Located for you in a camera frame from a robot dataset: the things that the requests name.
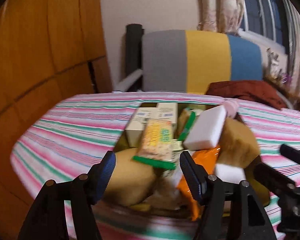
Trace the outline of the gold metal tin box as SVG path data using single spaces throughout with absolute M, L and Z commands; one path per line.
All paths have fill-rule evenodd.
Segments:
M 158 103 L 140 107 L 117 143 L 116 166 L 103 195 L 111 204 L 161 216 L 197 220 L 207 201 L 209 175 L 225 188 L 243 180 L 260 156 L 238 103 L 200 107 Z

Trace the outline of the beige carton with barcode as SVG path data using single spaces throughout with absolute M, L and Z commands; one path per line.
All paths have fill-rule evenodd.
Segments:
M 138 108 L 126 127 L 127 140 L 130 147 L 138 147 L 147 121 L 157 116 L 156 107 Z

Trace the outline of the window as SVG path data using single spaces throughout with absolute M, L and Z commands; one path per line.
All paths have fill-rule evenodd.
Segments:
M 243 38 L 288 53 L 286 12 L 281 0 L 244 0 L 244 15 L 239 29 Z

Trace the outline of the curtain right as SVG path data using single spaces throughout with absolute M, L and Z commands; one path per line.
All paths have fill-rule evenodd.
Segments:
M 282 0 L 288 25 L 290 92 L 300 97 L 300 14 L 290 0 Z

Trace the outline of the white foam block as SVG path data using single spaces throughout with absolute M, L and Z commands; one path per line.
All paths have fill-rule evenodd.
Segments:
M 226 164 L 216 164 L 215 175 L 226 183 L 239 184 L 242 180 L 246 180 L 243 168 Z
M 191 151 L 215 148 L 226 119 L 226 109 L 219 105 L 203 111 L 191 127 L 183 145 Z

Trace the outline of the tan sponge block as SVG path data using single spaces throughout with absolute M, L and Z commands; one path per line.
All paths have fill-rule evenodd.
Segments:
M 157 176 L 152 166 L 133 159 L 137 148 L 116 153 L 116 165 L 102 197 L 106 202 L 132 206 L 142 202 L 152 192 Z
M 257 140 L 248 126 L 226 118 L 219 139 L 217 163 L 246 168 L 260 154 Z

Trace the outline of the black rolled mat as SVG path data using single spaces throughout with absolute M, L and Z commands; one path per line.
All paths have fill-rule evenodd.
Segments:
M 130 77 L 128 92 L 142 89 L 142 37 L 144 29 L 141 24 L 126 25 L 125 36 L 125 72 Z

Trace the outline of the cracker pack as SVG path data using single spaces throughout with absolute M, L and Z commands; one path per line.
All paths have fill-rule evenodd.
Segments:
M 170 121 L 149 119 L 133 160 L 154 168 L 175 170 L 172 140 L 173 127 Z
M 177 139 L 178 141 L 184 141 L 196 119 L 196 113 L 186 107 L 183 109 L 181 114 L 178 117 L 177 122 Z

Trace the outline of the orange white snack bag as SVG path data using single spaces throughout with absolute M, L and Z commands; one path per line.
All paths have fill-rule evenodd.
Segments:
M 201 207 L 205 205 L 204 195 L 207 191 L 207 177 L 212 174 L 218 158 L 220 147 L 199 150 L 191 154 L 183 151 L 179 157 L 179 164 L 183 176 L 177 189 L 187 204 L 191 213 L 191 220 L 200 217 Z

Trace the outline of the dark red jacket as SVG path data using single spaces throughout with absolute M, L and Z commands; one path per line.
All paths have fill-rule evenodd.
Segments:
M 275 109 L 287 108 L 277 90 L 264 81 L 220 81 L 209 84 L 206 95 L 258 102 Z

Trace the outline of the floral curtain left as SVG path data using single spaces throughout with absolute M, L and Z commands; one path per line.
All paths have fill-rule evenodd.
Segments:
M 202 18 L 197 29 L 238 34 L 244 14 L 244 0 L 202 0 Z

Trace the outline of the wooden wardrobe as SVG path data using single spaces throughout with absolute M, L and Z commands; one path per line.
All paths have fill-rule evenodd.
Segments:
M 61 100 L 111 88 L 100 0 L 0 0 L 0 239 L 32 204 L 10 163 L 17 139 Z

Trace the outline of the pink striped sock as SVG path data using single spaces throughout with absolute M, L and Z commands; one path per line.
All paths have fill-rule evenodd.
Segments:
M 239 109 L 239 103 L 237 99 L 225 100 L 221 105 L 225 108 L 226 116 L 228 118 L 234 119 L 236 117 Z

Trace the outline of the beige carton with drawing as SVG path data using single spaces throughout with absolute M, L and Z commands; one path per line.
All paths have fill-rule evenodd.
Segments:
M 157 118 L 160 120 L 167 120 L 172 125 L 177 124 L 178 104 L 173 103 L 157 103 Z

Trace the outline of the grey yellow blue chair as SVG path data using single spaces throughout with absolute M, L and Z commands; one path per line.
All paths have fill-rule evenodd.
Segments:
M 198 30 L 165 30 L 143 35 L 141 68 L 115 87 L 146 92 L 204 94 L 219 81 L 261 80 L 258 45 L 231 34 Z

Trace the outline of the small green box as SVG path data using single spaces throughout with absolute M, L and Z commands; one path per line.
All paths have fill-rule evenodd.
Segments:
M 173 152 L 180 152 L 184 150 L 183 142 L 177 139 L 172 139 L 171 147 Z

